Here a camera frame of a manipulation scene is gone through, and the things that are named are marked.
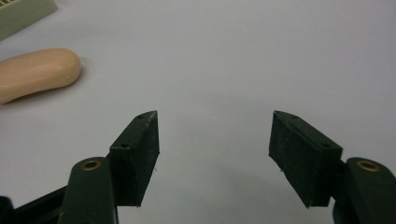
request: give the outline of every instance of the screw hole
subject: screw hole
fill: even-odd
[[[366,171],[378,172],[380,170],[378,165],[370,161],[358,161],[357,164],[361,169]]]
[[[84,164],[82,164],[81,169],[85,171],[90,171],[98,168],[100,165],[100,161],[86,161]]]

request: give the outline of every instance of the soap bar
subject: soap bar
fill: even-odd
[[[0,62],[0,104],[23,95],[67,86],[78,78],[81,63],[69,49],[42,49]]]

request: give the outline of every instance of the white tabletop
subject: white tabletop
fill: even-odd
[[[0,195],[18,207],[158,110],[161,155],[120,223],[333,223],[268,157],[274,110],[396,171],[396,2],[55,1],[0,60],[63,47],[72,86],[0,105]]]

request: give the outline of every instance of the white table surface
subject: white table surface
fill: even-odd
[[[63,47],[79,80],[0,105],[0,195],[18,207],[158,110],[161,155],[120,223],[332,223],[268,157],[274,110],[396,171],[396,1],[56,1],[0,60]]]

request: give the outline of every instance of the beige soap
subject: beige soap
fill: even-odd
[[[60,88],[79,76],[81,63],[69,49],[42,49],[0,62],[0,104],[30,93]]]

